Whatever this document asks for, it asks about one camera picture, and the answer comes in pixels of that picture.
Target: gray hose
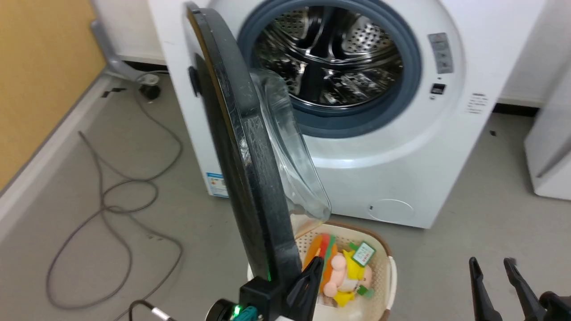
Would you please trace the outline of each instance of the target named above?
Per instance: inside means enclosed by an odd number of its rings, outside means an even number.
[[[166,73],[165,71],[162,70],[157,70],[157,71],[150,71],[148,73],[145,74],[159,74],[159,73]],[[93,214],[91,214],[86,220],[84,220],[78,227],[75,228],[75,230],[67,237],[67,239],[63,242],[63,245],[59,248],[58,252],[55,254],[54,259],[52,260],[50,267],[47,270],[47,274],[46,274],[46,294],[47,294],[47,299],[48,301],[56,308],[60,308],[63,310],[82,310],[82,309],[86,309],[89,307],[93,307],[96,305],[99,305],[109,299],[111,299],[115,294],[117,294],[117,292],[119,292],[119,290],[121,290],[123,288],[123,286],[125,285],[125,283],[127,282],[127,279],[129,278],[130,274],[131,274],[131,270],[132,270],[132,265],[133,265],[133,254],[132,254],[132,250],[131,247],[127,244],[127,242],[125,241],[125,239],[117,232],[117,230],[115,228],[113,228],[113,226],[110,224],[110,222],[107,219],[106,213],[110,212],[113,214],[118,214],[118,215],[128,215],[128,217],[133,221],[133,223],[135,223],[137,226],[139,226],[142,230],[145,230],[145,232],[149,233],[149,234],[153,234],[156,235],[158,237],[161,237],[163,239],[169,240],[170,242],[174,243],[177,248],[179,249],[179,253],[178,256],[176,257],[176,260],[174,261],[174,263],[172,264],[171,268],[169,269],[168,273],[164,276],[164,278],[149,292],[147,293],[144,297],[142,297],[141,299],[145,300],[147,299],[149,296],[151,296],[155,291],[157,291],[165,282],[166,280],[169,278],[169,276],[171,276],[171,274],[173,273],[173,271],[176,269],[177,265],[179,264],[182,255],[184,253],[184,247],[182,245],[182,243],[177,240],[176,238],[173,238],[171,236],[168,236],[166,234],[163,234],[157,230],[154,230],[152,228],[150,228],[149,226],[141,223],[140,221],[138,221],[133,214],[143,210],[145,208],[148,208],[149,206],[151,206],[158,198],[159,196],[159,187],[153,182],[153,180],[159,178],[160,176],[162,176],[163,174],[165,174],[167,171],[169,171],[174,165],[175,163],[180,159],[180,157],[182,156],[182,152],[183,152],[183,143],[180,140],[180,138],[169,128],[167,128],[165,125],[163,125],[162,123],[160,123],[159,121],[157,121],[153,116],[151,116],[143,107],[143,104],[140,102],[138,95],[137,95],[137,90],[134,90],[134,98],[135,101],[137,102],[137,105],[139,106],[139,109],[141,110],[141,112],[151,121],[153,121],[157,126],[159,126],[160,128],[162,128],[164,131],[166,131],[167,133],[169,133],[169,135],[177,142],[179,148],[178,148],[178,152],[176,153],[176,156],[174,157],[174,159],[168,164],[168,166],[166,166],[163,170],[159,171],[157,174],[148,177],[148,178],[134,178],[131,176],[128,176],[127,174],[119,171],[118,169],[116,169],[115,167],[113,167],[111,164],[109,164],[108,161],[106,161],[105,159],[103,159],[103,157],[101,157],[101,155],[99,155],[99,153],[94,149],[93,145],[91,144],[91,142],[87,139],[87,137],[85,137],[84,133],[79,132],[79,136],[82,138],[83,142],[85,143],[85,145],[87,146],[87,148],[89,149],[89,151],[91,152],[91,156],[93,158],[93,161],[95,163],[95,168],[97,169],[97,174],[98,174],[98,186],[99,186],[99,209],[94,212]],[[121,176],[124,180],[120,181],[119,183],[116,183],[114,185],[112,185],[111,187],[104,189],[103,187],[103,169],[102,169],[102,164],[105,165],[106,167],[108,167],[111,171],[113,171],[114,173],[118,174],[119,176]],[[122,186],[122,185],[126,185],[126,184],[132,184],[132,183],[138,183],[138,184],[147,184],[150,185],[153,189],[154,189],[154,196],[152,197],[152,199],[147,202],[146,204],[144,204],[143,206],[137,207],[137,208],[123,208],[121,206],[114,206],[114,205],[108,205],[105,201],[105,197],[107,196],[107,194],[112,191],[113,189]],[[119,244],[121,244],[122,247],[125,248],[125,250],[127,251],[127,257],[128,257],[128,264],[127,264],[127,270],[125,272],[125,275],[123,277],[123,279],[121,280],[121,282],[118,284],[118,286],[112,290],[111,292],[109,292],[109,294],[93,300],[92,302],[88,302],[85,304],[66,304],[66,303],[62,303],[57,301],[54,298],[53,295],[53,289],[52,289],[52,274],[54,271],[54,267],[55,264],[57,263],[59,257],[61,256],[62,252],[65,250],[65,248],[67,247],[67,245],[71,242],[71,240],[73,239],[73,237],[80,232],[80,230],[82,228],[85,227],[85,225],[87,225],[90,221],[92,221],[94,218],[101,216],[102,220],[103,220],[103,224],[105,225],[105,227],[109,230],[109,232],[111,232],[111,235],[119,242]],[[125,312],[121,313],[119,316],[117,316],[114,321],[119,320],[120,318],[122,318],[124,315],[126,315],[128,313],[128,309],[125,310]]]

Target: laundry basket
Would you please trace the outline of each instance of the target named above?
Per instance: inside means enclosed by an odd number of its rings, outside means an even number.
[[[357,296],[341,308],[330,307],[321,303],[322,297],[317,300],[313,321],[385,321],[388,319],[396,293],[396,265],[392,257],[391,249],[387,243],[377,234],[358,227],[328,222],[322,224],[313,231],[299,237],[297,247],[301,259],[305,258],[307,248],[314,237],[322,233],[336,236],[336,244],[339,250],[350,250],[349,243],[359,244],[363,241],[375,248],[376,252],[369,262],[373,270],[372,288],[375,294],[367,299]],[[253,278],[248,267],[248,280]]]

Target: concrete floor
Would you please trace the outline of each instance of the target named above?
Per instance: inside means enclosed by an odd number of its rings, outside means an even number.
[[[110,96],[87,136],[116,167],[149,176],[167,164],[176,146],[138,111],[130,91]],[[156,180],[158,201],[137,214],[185,246],[182,264],[150,301],[179,321],[202,320],[217,299],[237,299],[246,281],[246,257],[229,201],[206,193],[170,85],[163,86],[162,96],[148,110],[174,129],[185,147],[181,161]],[[524,318],[505,276],[506,256],[517,258],[536,294],[571,294],[571,203],[531,192],[522,150],[531,125],[530,118],[492,115],[431,230],[334,217],[377,232],[393,249],[399,282],[390,320],[473,320],[471,256],[478,258],[492,302],[504,320]],[[106,170],[105,180],[108,186],[119,178]],[[111,199],[127,207],[145,203],[149,195],[147,187],[138,186],[113,192]],[[77,145],[0,244],[2,319],[113,320],[162,278],[176,258],[176,247],[147,235],[126,217],[113,216],[112,223],[134,252],[125,288],[108,302],[82,311],[49,305],[45,273],[51,258],[97,208],[96,171],[87,148]],[[126,263],[125,250],[98,218],[72,241],[56,265],[56,298],[66,303],[96,299],[116,287]],[[136,319],[154,320],[142,309]]]

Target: green light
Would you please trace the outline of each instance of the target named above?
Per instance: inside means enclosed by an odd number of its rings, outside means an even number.
[[[240,310],[242,310],[241,306],[235,306],[234,307],[234,316],[237,316],[240,314]]]

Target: yellow wooden panel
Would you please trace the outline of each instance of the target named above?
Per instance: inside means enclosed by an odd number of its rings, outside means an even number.
[[[89,0],[0,0],[0,189],[104,67]]]

